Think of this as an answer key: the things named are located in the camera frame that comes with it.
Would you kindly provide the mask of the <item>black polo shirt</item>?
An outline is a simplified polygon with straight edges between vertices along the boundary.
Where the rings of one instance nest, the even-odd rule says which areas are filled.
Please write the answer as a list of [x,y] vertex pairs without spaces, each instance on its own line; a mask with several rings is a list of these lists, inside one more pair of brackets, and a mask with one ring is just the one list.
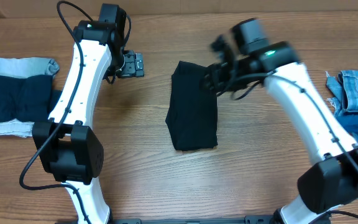
[[172,75],[165,122],[177,151],[212,149],[218,145],[215,95],[200,89],[206,67],[180,61]]

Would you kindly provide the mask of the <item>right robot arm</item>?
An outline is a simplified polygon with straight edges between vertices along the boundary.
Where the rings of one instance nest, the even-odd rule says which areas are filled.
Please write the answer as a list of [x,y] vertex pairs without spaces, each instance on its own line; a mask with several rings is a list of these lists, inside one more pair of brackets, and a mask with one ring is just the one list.
[[311,164],[298,179],[298,196],[291,203],[244,221],[329,223],[332,214],[358,199],[358,142],[333,116],[288,42],[270,43],[256,18],[236,24],[231,32],[235,48],[223,36],[211,44],[219,62],[208,67],[201,88],[219,96],[263,85],[292,121]]

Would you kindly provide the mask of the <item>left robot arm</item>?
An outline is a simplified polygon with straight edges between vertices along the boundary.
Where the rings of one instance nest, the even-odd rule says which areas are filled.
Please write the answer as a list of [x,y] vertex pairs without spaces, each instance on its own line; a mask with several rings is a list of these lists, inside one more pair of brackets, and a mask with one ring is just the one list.
[[32,137],[44,171],[70,194],[77,223],[112,223],[99,175],[104,149],[93,132],[93,114],[102,81],[144,76],[142,54],[126,50],[131,19],[116,4],[104,3],[97,20],[88,18],[68,30],[73,58],[57,104],[45,122],[36,122]]

